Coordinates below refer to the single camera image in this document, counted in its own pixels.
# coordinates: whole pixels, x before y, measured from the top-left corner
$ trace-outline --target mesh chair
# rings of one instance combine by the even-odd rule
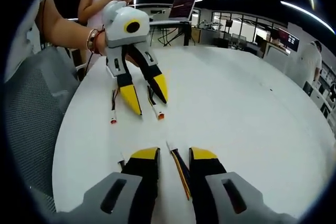
[[[78,84],[53,47],[28,57],[5,83],[6,133],[15,163],[49,212],[56,211],[51,179],[56,139]]]

